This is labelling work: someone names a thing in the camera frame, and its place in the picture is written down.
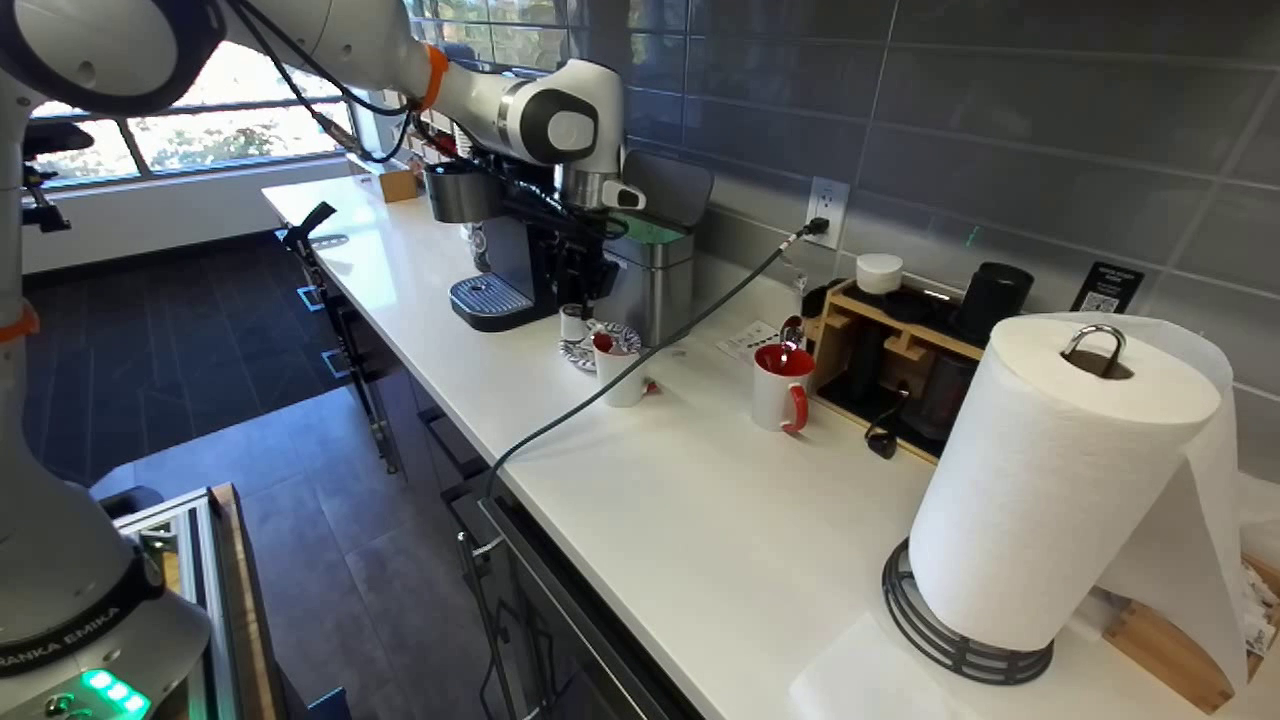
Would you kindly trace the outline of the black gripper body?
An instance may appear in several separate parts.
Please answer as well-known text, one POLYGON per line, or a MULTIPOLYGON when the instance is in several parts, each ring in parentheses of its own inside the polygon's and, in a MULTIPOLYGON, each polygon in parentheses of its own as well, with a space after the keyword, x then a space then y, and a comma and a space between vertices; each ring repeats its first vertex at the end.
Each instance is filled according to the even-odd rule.
POLYGON ((588 174, 552 174, 552 288, 558 303, 602 301, 616 270, 604 245, 623 237, 623 212, 640 212, 649 195, 616 176, 591 180, 588 174))

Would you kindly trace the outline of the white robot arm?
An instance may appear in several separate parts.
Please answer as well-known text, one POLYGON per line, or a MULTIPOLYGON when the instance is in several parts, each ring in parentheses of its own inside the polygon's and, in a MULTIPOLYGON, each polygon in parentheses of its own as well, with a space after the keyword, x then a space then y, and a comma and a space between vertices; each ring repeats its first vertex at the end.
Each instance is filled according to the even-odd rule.
MULTIPOLYGON (((405 0, 0 0, 0 164, 25 187, 25 133, 57 100, 90 116, 196 116, 218 48, 266 62, 218 105, 313 121, 351 151, 351 114, 435 114, 473 144, 561 170, 578 212, 643 201, 623 180, 623 87, 591 62, 535 81, 479 72, 413 35, 405 0)), ((108 667, 164 702, 203 656, 208 616, 172 597, 108 514, 57 479, 25 435, 25 233, 0 233, 0 707, 47 702, 108 667)))

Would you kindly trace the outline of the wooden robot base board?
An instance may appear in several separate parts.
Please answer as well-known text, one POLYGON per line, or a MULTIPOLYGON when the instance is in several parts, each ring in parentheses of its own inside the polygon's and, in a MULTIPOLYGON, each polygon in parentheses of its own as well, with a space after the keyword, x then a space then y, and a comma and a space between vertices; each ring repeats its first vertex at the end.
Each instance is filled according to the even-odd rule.
POLYGON ((214 519, 224 581, 236 720, 288 720, 274 656, 274 632, 255 589, 249 519, 233 484, 214 487, 214 519))

